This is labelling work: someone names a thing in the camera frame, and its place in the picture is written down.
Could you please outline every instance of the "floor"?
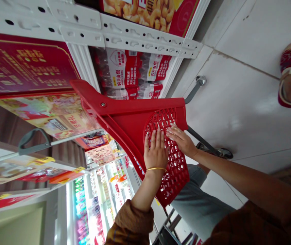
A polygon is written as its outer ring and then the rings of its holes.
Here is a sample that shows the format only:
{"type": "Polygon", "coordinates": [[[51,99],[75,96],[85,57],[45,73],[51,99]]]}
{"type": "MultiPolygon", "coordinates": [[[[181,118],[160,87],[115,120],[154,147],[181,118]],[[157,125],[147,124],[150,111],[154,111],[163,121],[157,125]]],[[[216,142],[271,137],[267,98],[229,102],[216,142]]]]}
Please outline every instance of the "floor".
{"type": "MultiPolygon", "coordinates": [[[[207,77],[186,106],[188,124],[230,149],[237,163],[265,173],[290,166],[291,109],[278,104],[277,91],[280,55],[291,43],[291,1],[224,0],[202,42],[173,93],[185,98],[197,75],[207,77]]],[[[234,208],[247,201],[214,172],[202,190],[234,208]]],[[[190,232],[185,222],[176,230],[181,240],[190,232]]]]}

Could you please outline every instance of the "grey pants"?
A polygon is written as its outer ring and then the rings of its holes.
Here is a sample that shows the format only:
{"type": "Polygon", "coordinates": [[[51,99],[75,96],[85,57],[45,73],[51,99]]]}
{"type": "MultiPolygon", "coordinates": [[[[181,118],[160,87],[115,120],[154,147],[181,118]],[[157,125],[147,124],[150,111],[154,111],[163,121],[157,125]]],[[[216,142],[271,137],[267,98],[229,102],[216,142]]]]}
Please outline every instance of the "grey pants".
{"type": "Polygon", "coordinates": [[[200,188],[207,175],[197,165],[187,165],[190,182],[172,202],[173,208],[203,241],[211,236],[215,225],[235,209],[200,188]]]}

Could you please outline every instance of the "caster wheel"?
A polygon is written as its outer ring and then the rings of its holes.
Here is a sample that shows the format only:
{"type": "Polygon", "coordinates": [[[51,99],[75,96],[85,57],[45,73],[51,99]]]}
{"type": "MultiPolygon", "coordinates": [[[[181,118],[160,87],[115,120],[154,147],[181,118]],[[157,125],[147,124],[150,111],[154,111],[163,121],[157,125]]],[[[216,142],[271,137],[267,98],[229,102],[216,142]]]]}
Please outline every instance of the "caster wheel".
{"type": "Polygon", "coordinates": [[[205,150],[207,149],[201,142],[199,142],[196,147],[199,149],[199,150],[205,150]]]}
{"type": "MultiPolygon", "coordinates": [[[[196,147],[199,149],[199,150],[202,150],[202,151],[205,151],[205,152],[208,152],[210,154],[212,154],[211,151],[208,150],[207,147],[205,147],[201,142],[199,142],[196,147]]],[[[233,153],[231,153],[230,150],[227,150],[226,148],[216,148],[216,150],[220,151],[221,152],[221,158],[226,158],[226,159],[232,159],[234,157],[233,153]]]]}
{"type": "Polygon", "coordinates": [[[221,148],[219,150],[224,154],[224,158],[226,159],[232,159],[234,157],[233,153],[231,153],[229,150],[225,148],[221,148]]]}

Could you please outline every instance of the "grey cart handle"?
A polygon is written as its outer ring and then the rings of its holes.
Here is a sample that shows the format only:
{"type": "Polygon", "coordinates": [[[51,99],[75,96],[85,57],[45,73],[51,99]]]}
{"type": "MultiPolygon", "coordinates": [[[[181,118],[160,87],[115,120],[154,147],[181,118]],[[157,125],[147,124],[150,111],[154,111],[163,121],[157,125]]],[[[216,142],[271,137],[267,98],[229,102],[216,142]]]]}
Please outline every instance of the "grey cart handle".
{"type": "Polygon", "coordinates": [[[185,99],[185,104],[190,103],[191,100],[193,99],[194,95],[199,90],[199,88],[202,87],[207,82],[207,79],[205,76],[197,76],[195,79],[196,79],[196,84],[195,84],[194,88],[192,89],[191,93],[185,99]]]}
{"type": "MultiPolygon", "coordinates": [[[[207,82],[207,79],[205,76],[197,76],[196,77],[196,84],[190,94],[185,99],[185,104],[188,104],[193,99],[194,95],[197,93],[200,87],[202,87],[207,82]]],[[[200,141],[205,147],[208,148],[209,151],[211,151],[216,156],[221,156],[221,152],[216,150],[212,145],[210,145],[205,139],[203,139],[196,131],[194,131],[189,125],[189,129],[187,130],[193,137],[195,137],[198,141],[200,141]]]]}
{"type": "Polygon", "coordinates": [[[20,140],[20,143],[19,143],[18,153],[21,156],[21,155],[28,155],[28,154],[31,154],[31,153],[34,153],[37,151],[41,151],[41,150],[44,150],[44,149],[51,147],[50,143],[51,143],[50,137],[48,136],[48,134],[43,129],[35,128],[22,137],[22,139],[20,140]],[[34,136],[36,135],[37,132],[41,132],[41,134],[45,138],[46,142],[39,144],[39,145],[36,145],[36,146],[31,146],[31,147],[25,148],[25,146],[34,138],[34,136]]]}

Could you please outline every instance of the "gold bracelet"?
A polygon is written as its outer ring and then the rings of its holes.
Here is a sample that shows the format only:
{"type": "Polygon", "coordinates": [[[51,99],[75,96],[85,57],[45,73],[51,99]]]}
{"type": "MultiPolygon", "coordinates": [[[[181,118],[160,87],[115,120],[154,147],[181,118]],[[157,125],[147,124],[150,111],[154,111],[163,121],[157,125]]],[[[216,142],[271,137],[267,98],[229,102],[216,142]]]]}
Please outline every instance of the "gold bracelet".
{"type": "Polygon", "coordinates": [[[147,171],[148,170],[155,170],[155,169],[161,169],[161,170],[165,170],[165,172],[167,172],[167,169],[165,169],[165,168],[148,168],[147,171]]]}

